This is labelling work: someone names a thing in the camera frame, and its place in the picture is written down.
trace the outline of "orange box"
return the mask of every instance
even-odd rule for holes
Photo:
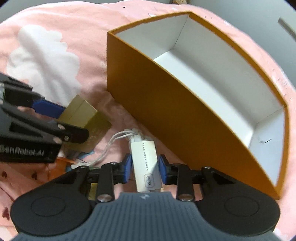
[[[212,166],[280,197],[287,104],[256,61],[206,19],[173,13],[108,32],[107,85],[191,168]]]
[[[55,168],[51,169],[49,172],[48,180],[51,181],[63,174],[66,173],[66,167],[71,166],[72,164],[76,164],[77,162],[69,160],[64,157],[58,157],[55,161]]]

